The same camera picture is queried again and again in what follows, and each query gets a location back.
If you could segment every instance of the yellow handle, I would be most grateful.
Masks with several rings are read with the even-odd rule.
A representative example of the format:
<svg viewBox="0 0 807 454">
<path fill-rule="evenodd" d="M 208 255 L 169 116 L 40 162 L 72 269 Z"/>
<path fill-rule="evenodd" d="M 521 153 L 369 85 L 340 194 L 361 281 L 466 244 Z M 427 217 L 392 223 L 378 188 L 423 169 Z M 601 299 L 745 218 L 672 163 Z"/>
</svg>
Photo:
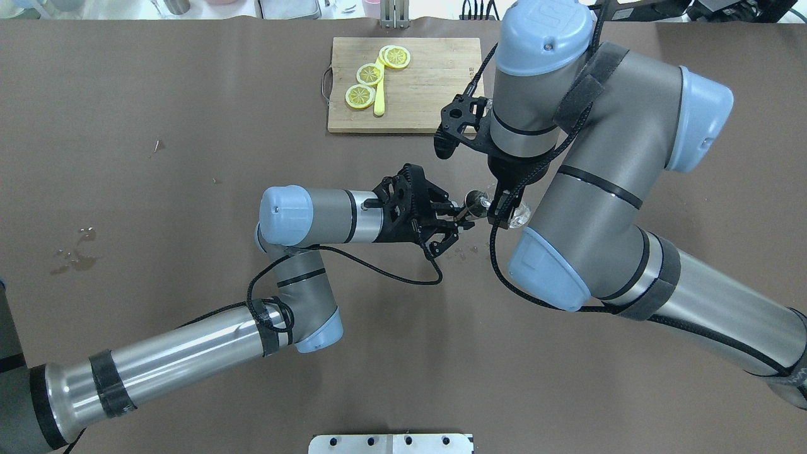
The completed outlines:
<svg viewBox="0 0 807 454">
<path fill-rule="evenodd" d="M 378 85 L 375 86 L 375 103 L 373 104 L 373 115 L 383 116 L 387 109 L 387 103 L 384 102 L 384 62 L 380 58 L 375 60 L 376 65 L 381 66 L 381 79 Z"/>
</svg>

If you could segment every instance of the light blue plastic cap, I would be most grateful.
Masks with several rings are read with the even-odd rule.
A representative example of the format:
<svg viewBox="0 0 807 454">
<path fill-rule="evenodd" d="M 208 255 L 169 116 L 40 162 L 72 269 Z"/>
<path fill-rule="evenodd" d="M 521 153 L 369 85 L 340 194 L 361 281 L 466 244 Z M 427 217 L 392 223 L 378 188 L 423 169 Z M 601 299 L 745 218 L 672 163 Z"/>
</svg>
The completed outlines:
<svg viewBox="0 0 807 454">
<path fill-rule="evenodd" d="M 700 163 L 723 129 L 734 105 L 734 95 L 727 86 L 690 73 L 684 66 L 681 76 L 684 83 L 678 132 L 665 169 L 689 172 Z"/>
<path fill-rule="evenodd" d="M 339 308 L 314 334 L 295 344 L 300 353 L 311 353 L 327 346 L 333 345 L 345 331 L 342 329 L 342 319 L 339 317 Z"/>
<path fill-rule="evenodd" d="M 576 311 L 592 297 L 577 271 L 530 227 L 524 227 L 508 270 L 524 290 L 558 309 Z"/>
<path fill-rule="evenodd" d="M 583 55 L 594 19 L 576 0 L 519 0 L 504 15 L 496 67 L 512 76 L 537 76 Z"/>
<path fill-rule="evenodd" d="M 264 191 L 259 221 L 261 235 L 271 244 L 300 243 L 314 221 L 311 196 L 299 186 L 273 186 Z"/>
</svg>

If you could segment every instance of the wooden cutting board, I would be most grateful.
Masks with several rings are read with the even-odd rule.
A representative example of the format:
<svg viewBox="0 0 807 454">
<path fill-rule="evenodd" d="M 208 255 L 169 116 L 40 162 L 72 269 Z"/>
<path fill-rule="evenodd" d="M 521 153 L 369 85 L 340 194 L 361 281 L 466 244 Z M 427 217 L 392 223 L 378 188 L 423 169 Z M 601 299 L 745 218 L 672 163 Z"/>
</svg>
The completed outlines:
<svg viewBox="0 0 807 454">
<path fill-rule="evenodd" d="M 373 106 L 348 107 L 345 92 L 358 83 L 356 71 L 375 63 L 379 49 L 388 44 L 409 49 L 412 61 L 404 69 L 386 68 L 386 113 L 376 117 Z M 328 131 L 432 134 L 440 110 L 465 90 L 481 63 L 479 38 L 334 38 Z M 483 95 L 480 81 L 475 96 Z"/>
</svg>

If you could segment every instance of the white metal plate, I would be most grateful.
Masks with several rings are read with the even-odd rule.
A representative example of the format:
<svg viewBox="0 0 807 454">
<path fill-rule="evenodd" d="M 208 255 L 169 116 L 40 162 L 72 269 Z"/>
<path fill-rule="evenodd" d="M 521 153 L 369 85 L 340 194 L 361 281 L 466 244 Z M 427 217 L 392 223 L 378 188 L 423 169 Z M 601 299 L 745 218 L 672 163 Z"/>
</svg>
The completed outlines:
<svg viewBox="0 0 807 454">
<path fill-rule="evenodd" d="M 308 454 L 473 454 L 471 434 L 318 435 Z"/>
</svg>

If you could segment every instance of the brown table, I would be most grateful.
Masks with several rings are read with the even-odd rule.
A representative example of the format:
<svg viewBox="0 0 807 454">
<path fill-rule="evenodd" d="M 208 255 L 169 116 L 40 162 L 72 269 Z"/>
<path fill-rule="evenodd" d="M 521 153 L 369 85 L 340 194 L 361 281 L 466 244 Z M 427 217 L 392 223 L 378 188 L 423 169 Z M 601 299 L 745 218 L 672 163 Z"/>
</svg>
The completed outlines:
<svg viewBox="0 0 807 454">
<path fill-rule="evenodd" d="M 334 36 L 479 36 L 487 51 L 497 31 L 436 19 L 402 32 L 371 19 L 0 23 L 0 275 L 28 363 L 74 364 L 241 301 L 267 264 L 253 228 L 268 186 L 369 189 L 405 162 L 457 197 L 492 183 L 483 155 L 439 161 L 431 137 L 327 133 L 320 76 Z M 615 23 L 604 38 L 736 98 L 708 157 L 665 174 L 640 225 L 807 310 L 807 27 Z M 533 206 L 548 182 L 530 190 Z M 54 253 L 90 226 L 80 249 L 95 265 L 52 274 L 65 263 Z M 480 225 L 440 259 L 436 288 L 325 254 L 338 344 L 143 405 L 91 427 L 76 453 L 306 452 L 315 434 L 406 430 L 472 432 L 480 454 L 803 452 L 805 412 L 675 334 L 506 292 L 488 233 Z M 500 237 L 505 255 L 518 234 Z M 346 249 L 431 276 L 415 246 Z"/>
</svg>

